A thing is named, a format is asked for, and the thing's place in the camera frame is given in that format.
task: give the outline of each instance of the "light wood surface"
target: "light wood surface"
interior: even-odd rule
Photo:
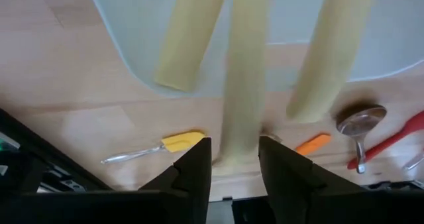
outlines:
[[[267,61],[284,66],[284,54],[303,54],[300,50],[304,47],[273,47]],[[333,116],[363,99],[387,107],[388,116],[366,137],[369,148],[424,109],[423,86],[424,66],[348,83],[323,120],[302,125],[286,120],[291,91],[267,93],[264,124],[290,148],[317,133],[332,134],[331,143],[308,157],[357,184],[420,178],[424,164],[408,173],[401,167],[424,148],[424,133],[399,141],[360,175],[346,169],[354,145],[337,132]],[[172,133],[203,129],[213,138],[216,156],[222,106],[219,97],[167,99],[142,85],[125,68],[91,0],[0,0],[0,107],[113,188],[137,189],[182,153],[162,152],[114,165],[102,165],[101,159],[156,146]],[[265,195],[259,170],[255,156],[237,167],[214,167],[211,200]]]

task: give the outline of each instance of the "kitchen tool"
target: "kitchen tool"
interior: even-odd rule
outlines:
[[[328,144],[331,140],[331,135],[329,134],[319,134],[316,137],[313,137],[311,140],[299,145],[296,148],[296,151],[302,155],[308,155],[322,146]]]
[[[200,131],[190,131],[186,133],[181,133],[178,135],[172,135],[162,139],[162,144],[155,148],[150,148],[147,150],[140,150],[135,152],[128,152],[122,154],[116,154],[102,160],[102,164],[109,164],[115,162],[122,162],[127,160],[132,160],[133,158],[141,157],[145,154],[150,154],[153,152],[158,152],[161,150],[167,150],[169,152],[179,152],[191,148],[193,145],[197,144],[201,139],[205,137],[205,134]]]
[[[404,171],[409,171],[413,168],[415,168],[419,163],[421,163],[424,160],[424,151],[419,153],[417,156],[413,157],[410,161],[408,161],[404,166]]]
[[[191,93],[154,82],[155,67],[177,0],[93,1],[124,64],[143,85],[168,97],[223,96],[233,0],[224,0],[197,73],[195,90]],[[270,0],[266,50],[278,46],[280,52],[276,54],[288,56],[268,58],[265,65],[267,91],[287,91],[296,82],[323,1]],[[422,61],[424,14],[421,8],[424,8],[424,0],[375,0],[350,82],[391,76]],[[298,49],[293,52],[293,47],[299,46],[301,54]]]
[[[403,128],[397,132],[396,134],[392,135],[391,137],[387,138],[385,141],[381,142],[380,144],[377,144],[376,146],[370,148],[365,152],[366,158],[365,162],[369,161],[373,157],[375,157],[377,154],[383,152],[383,150],[387,149],[403,137],[406,137],[407,135],[424,129],[424,111],[414,115],[412,118],[410,118]],[[353,169],[356,167],[356,161],[351,160],[348,163],[347,168]]]
[[[381,105],[364,105],[349,108],[339,115],[337,130],[349,136],[356,143],[356,171],[365,172],[365,136],[386,116],[386,108]]]

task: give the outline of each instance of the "spoon bowl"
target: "spoon bowl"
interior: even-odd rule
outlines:
[[[365,136],[386,116],[387,110],[381,105],[361,105],[342,111],[337,119],[337,130],[352,138],[356,143],[356,159],[359,174],[365,172]]]

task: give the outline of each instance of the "red silicone spatula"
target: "red silicone spatula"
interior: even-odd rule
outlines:
[[[396,143],[403,137],[406,137],[407,135],[422,129],[424,129],[424,111],[410,118],[399,132],[392,135],[391,137],[381,142],[380,144],[377,144],[376,146],[367,150],[365,152],[365,162],[369,161],[370,159],[375,157],[377,154],[381,153],[383,150],[390,147],[392,144]],[[356,166],[358,166],[358,163],[356,162],[356,159],[354,158],[348,163],[347,168],[355,169]]]

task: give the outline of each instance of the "spoon handle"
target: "spoon handle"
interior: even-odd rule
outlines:
[[[370,148],[369,150],[365,152],[365,155],[364,155],[365,162],[369,161],[370,159],[375,157],[377,154],[383,152],[383,150],[387,149],[388,147],[390,147],[391,145],[393,145],[394,143],[396,143],[403,137],[407,136],[408,134],[409,132],[406,132],[404,129],[402,129],[401,131],[387,138],[385,141],[381,142],[380,144],[377,144],[376,146]],[[348,163],[347,168],[352,170],[356,168],[357,166],[358,166],[358,162],[354,158]]]
[[[417,156],[413,157],[409,162],[407,162],[403,166],[404,171],[409,171],[415,168],[418,164],[420,164],[424,160],[424,151],[419,153]]]
[[[365,148],[364,139],[355,139],[356,144],[356,171],[358,174],[365,173]]]

